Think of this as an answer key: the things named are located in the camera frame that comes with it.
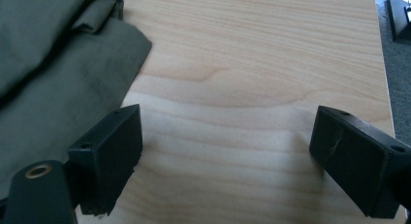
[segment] olive green fabric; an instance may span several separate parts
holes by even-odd
[[[121,0],[0,0],[0,198],[117,109],[151,43]]]

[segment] floor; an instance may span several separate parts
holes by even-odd
[[[394,43],[386,0],[375,0],[390,92],[395,136],[411,145],[411,46]]]

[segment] light wood surface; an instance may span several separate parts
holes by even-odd
[[[113,213],[79,223],[366,218],[311,160],[319,105],[393,125],[374,0],[125,0],[153,49],[124,106],[144,150]]]

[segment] green garment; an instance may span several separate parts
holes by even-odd
[[[122,0],[0,0],[0,198],[124,99],[151,43]]]

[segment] hole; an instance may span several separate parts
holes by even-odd
[[[393,150],[396,150],[396,151],[401,152],[401,153],[405,152],[405,149],[401,146],[398,146],[398,145],[391,145],[391,148]]]
[[[51,171],[51,166],[49,164],[43,164],[34,168],[31,168],[25,173],[26,178],[37,178],[44,176],[49,171]]]
[[[92,147],[93,147],[92,143],[85,143],[80,146],[80,148],[82,149],[87,149],[87,148],[92,148]]]

